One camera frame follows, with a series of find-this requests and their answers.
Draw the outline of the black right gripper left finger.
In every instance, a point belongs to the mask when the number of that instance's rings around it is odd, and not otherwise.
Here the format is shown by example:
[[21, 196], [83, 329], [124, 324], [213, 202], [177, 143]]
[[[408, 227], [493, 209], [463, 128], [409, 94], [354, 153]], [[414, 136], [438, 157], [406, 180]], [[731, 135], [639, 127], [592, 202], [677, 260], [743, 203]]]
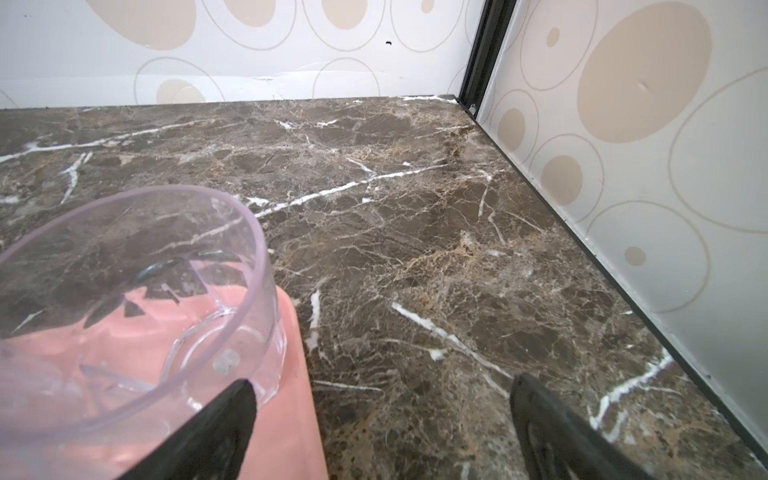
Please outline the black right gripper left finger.
[[251, 382], [236, 380], [121, 478], [236, 479], [256, 417]]

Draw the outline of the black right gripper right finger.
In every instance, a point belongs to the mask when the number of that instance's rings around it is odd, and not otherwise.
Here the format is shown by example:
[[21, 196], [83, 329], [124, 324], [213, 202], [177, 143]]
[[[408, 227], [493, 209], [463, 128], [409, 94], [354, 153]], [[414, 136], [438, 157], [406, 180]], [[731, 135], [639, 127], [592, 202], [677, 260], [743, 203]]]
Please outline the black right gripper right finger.
[[531, 479], [649, 479], [536, 377], [519, 374], [509, 398]]

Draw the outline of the pink plastic tray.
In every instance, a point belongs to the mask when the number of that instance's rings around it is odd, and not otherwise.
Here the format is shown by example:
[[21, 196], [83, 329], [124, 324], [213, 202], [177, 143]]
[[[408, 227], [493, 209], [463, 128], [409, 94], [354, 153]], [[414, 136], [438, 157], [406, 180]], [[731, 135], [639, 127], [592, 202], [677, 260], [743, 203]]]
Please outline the pink plastic tray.
[[[281, 329], [253, 377], [261, 393], [254, 431], [240, 475], [244, 479], [324, 479], [327, 466], [295, 307], [276, 295]], [[93, 328], [82, 323], [28, 332], [1, 343], [1, 467], [5, 479], [114, 479], [136, 465], [232, 381], [265, 335], [243, 327], [233, 346], [218, 354], [203, 379], [175, 395], [158, 413], [139, 412], [126, 425], [61, 444], [23, 447], [11, 430], [38, 432], [46, 421], [79, 421], [87, 414], [152, 393], [160, 363], [175, 352], [191, 362], [213, 341], [203, 317], [211, 295], [179, 301], [149, 299], [143, 289]], [[281, 361], [279, 387], [266, 396], [266, 376]]]

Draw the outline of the clear tall faceted glass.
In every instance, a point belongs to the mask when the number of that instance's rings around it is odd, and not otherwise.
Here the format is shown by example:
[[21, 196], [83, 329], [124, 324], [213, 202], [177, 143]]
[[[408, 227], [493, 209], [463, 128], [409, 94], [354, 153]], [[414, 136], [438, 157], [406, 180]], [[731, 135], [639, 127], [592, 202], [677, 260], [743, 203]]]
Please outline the clear tall faceted glass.
[[232, 382], [260, 405], [286, 339], [264, 231], [233, 196], [142, 187], [1, 256], [1, 444], [148, 441]]

